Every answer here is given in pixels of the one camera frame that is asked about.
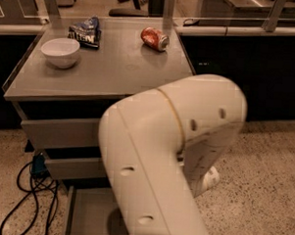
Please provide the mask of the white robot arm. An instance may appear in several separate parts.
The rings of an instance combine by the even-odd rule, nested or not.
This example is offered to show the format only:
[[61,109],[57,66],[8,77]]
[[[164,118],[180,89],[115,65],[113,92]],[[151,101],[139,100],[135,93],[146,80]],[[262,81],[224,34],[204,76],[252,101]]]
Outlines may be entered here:
[[209,235],[195,198],[247,117],[243,91],[194,75],[110,106],[99,147],[129,235]]

